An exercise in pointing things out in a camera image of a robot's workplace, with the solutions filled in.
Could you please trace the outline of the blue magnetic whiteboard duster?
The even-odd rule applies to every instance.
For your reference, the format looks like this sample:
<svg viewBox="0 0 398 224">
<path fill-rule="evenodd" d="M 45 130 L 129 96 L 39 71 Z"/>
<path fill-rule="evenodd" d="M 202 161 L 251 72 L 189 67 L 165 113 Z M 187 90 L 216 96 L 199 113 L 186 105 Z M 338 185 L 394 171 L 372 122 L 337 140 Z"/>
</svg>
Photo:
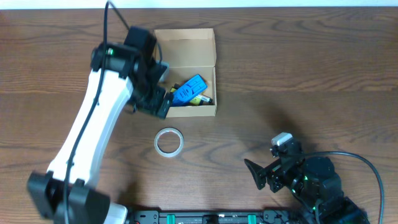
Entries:
<svg viewBox="0 0 398 224">
<path fill-rule="evenodd" d="M 181 85 L 180 88 L 175 89 L 172 87 L 170 89 L 170 92 L 174 96 L 172 106 L 187 106 L 185 103 L 188 103 L 194 97 L 200 95 L 207 88 L 208 86 L 202 77 L 199 74 L 195 75 Z"/>
</svg>

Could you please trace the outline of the yellow highlighter pen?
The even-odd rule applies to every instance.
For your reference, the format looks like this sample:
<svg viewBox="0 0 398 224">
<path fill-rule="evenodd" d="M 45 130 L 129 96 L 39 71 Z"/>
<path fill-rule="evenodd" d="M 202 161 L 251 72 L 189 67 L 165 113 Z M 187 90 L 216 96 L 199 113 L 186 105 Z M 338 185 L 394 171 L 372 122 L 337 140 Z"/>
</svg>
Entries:
<svg viewBox="0 0 398 224">
<path fill-rule="evenodd" d="M 204 103 L 211 104 L 212 102 L 213 102 L 213 100 L 205 95 L 197 95 L 192 100 L 190 100 L 188 103 L 185 103 L 185 105 L 200 106 L 200 105 L 203 105 Z"/>
</svg>

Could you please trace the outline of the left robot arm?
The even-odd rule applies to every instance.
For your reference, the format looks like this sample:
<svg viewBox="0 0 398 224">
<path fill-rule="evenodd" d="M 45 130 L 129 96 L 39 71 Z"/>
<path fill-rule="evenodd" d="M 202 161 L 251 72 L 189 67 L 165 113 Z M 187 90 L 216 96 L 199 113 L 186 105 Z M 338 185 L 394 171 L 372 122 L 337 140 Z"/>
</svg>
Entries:
<svg viewBox="0 0 398 224">
<path fill-rule="evenodd" d="M 96 190 L 104 152 L 126 105 L 165 118 L 172 95 L 159 85 L 169 72 L 155 60 L 150 31 L 132 27 L 121 44 L 103 42 L 91 56 L 88 88 L 73 126 L 46 173 L 27 189 L 39 213 L 54 223 L 128 223 L 131 211 Z"/>
</svg>

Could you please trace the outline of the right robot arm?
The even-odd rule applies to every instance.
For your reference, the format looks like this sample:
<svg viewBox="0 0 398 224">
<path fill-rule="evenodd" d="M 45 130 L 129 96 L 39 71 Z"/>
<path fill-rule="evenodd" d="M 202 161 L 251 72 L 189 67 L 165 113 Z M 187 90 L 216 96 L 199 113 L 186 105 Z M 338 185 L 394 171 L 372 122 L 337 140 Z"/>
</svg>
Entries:
<svg viewBox="0 0 398 224">
<path fill-rule="evenodd" d="M 262 167 L 249 159 L 256 187 L 269 185 L 273 193 L 288 188 L 301 203 L 301 209 L 289 212 L 289 223 L 369 223 L 366 212 L 344 196 L 341 178 L 328 157 L 305 157 L 301 142 L 294 138 L 270 148 L 277 159 Z"/>
</svg>

